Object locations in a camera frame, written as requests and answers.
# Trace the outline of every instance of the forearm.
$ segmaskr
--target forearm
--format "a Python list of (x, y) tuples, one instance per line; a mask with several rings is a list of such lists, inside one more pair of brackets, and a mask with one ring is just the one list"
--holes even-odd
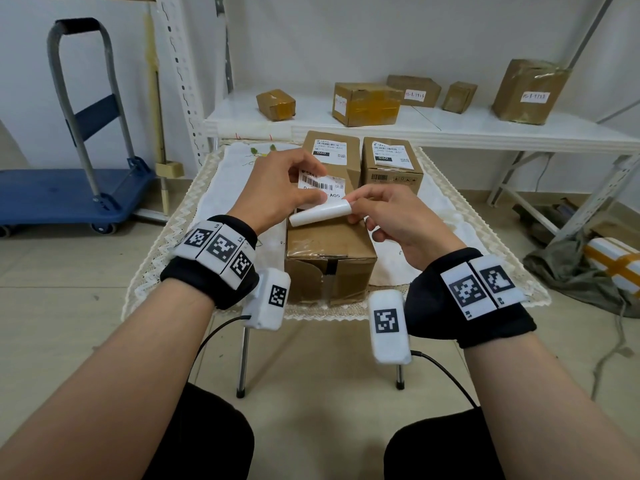
[(507, 478), (640, 478), (624, 434), (533, 333), (465, 349)]
[(0, 478), (141, 478), (213, 307), (182, 282), (160, 284), (4, 445)]

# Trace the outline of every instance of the hand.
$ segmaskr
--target hand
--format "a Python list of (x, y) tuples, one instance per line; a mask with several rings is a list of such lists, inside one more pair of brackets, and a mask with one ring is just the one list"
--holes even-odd
[(302, 148), (258, 157), (244, 190), (228, 215), (244, 221), (260, 235), (301, 205), (326, 202), (322, 190), (299, 189), (291, 184), (298, 181), (298, 170), (319, 177), (326, 175), (324, 165)]
[(380, 226), (373, 231), (373, 240), (396, 241), (407, 262), (420, 271), (437, 258), (467, 247), (405, 185), (364, 185), (344, 198), (351, 202), (350, 223), (366, 217), (369, 231)]

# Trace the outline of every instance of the black cable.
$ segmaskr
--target black cable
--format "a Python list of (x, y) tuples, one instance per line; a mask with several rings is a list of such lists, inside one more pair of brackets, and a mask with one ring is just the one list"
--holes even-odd
[(196, 360), (198, 359), (198, 355), (200, 355), (200, 352), (202, 351), (202, 349), (204, 348), (205, 345), (207, 345), (207, 342), (215, 335), (217, 334), (217, 332), (219, 332), (220, 330), (222, 330), (224, 327), (226, 327), (227, 325), (229, 325), (229, 323), (232, 322), (237, 322), (238, 320), (249, 320), (249, 318), (251, 318), (251, 315), (241, 315), (239, 317), (236, 318), (231, 318), (231, 320), (227, 320), (226, 322), (222, 323), (222, 325), (220, 325), (217, 329), (215, 329), (214, 331), (212, 331), (210, 334), (207, 335), (207, 338), (204, 339), (202, 341), (202, 343), (200, 344), (200, 348), (198, 348), (198, 352), (196, 354), (196, 358), (193, 359), (193, 363), (196, 363)]
[(415, 355), (415, 356), (418, 356), (418, 357), (424, 357), (425, 359), (430, 360), (434, 365), (436, 365), (436, 366), (437, 366), (437, 368), (439, 368), (441, 371), (443, 371), (443, 372), (447, 375), (447, 377), (448, 377), (449, 379), (451, 379), (451, 380), (453, 381), (453, 384), (455, 384), (456, 386), (458, 386), (458, 389), (460, 389), (460, 391), (462, 391), (462, 394), (464, 394), (464, 395), (465, 395), (465, 397), (468, 399), (468, 401), (471, 403), (471, 405), (472, 405), (474, 408), (477, 408), (477, 407), (478, 407), (478, 405), (477, 405), (477, 404), (475, 403), (475, 401), (471, 398), (471, 396), (469, 395), (469, 393), (465, 390), (465, 388), (464, 388), (464, 387), (462, 387), (462, 384), (460, 384), (460, 383), (458, 382), (458, 380), (457, 380), (455, 377), (453, 377), (453, 376), (451, 375), (451, 373), (450, 373), (448, 370), (446, 370), (446, 369), (445, 369), (445, 368), (444, 368), (444, 367), (443, 367), (443, 366), (442, 366), (442, 365), (441, 365), (441, 364), (440, 364), (436, 359), (434, 359), (433, 357), (429, 357), (427, 354), (423, 354), (422, 352), (420, 352), (420, 350), (412, 350), (412, 351), (411, 351), (411, 355)]
[(538, 187), (540, 186), (540, 180), (542, 180), (542, 176), (544, 176), (547, 168), (549, 168), (549, 163), (551, 163), (551, 158), (553, 158), (553, 154), (547, 157), (547, 163), (545, 163), (545, 167), (542, 169), (542, 173), (538, 177), (538, 181), (536, 182), (536, 192), (538, 191)]

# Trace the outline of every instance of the blue platform cart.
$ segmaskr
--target blue platform cart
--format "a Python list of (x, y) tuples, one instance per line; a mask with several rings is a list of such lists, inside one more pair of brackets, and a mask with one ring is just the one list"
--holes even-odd
[[(100, 31), (112, 94), (74, 113), (60, 64), (62, 35)], [(56, 93), (76, 145), (82, 169), (28, 169), (0, 171), (0, 237), (15, 225), (87, 223), (100, 234), (116, 232), (138, 206), (156, 175), (133, 154), (113, 65), (111, 39), (94, 18), (58, 20), (47, 38), (49, 65)], [(127, 147), (129, 169), (94, 169), (84, 142), (119, 118)]]

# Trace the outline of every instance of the caster wheel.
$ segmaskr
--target caster wheel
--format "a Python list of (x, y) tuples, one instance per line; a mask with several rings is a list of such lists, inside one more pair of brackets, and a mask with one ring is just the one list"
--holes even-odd
[(118, 230), (116, 224), (90, 224), (90, 227), (92, 231), (103, 235), (115, 234)]

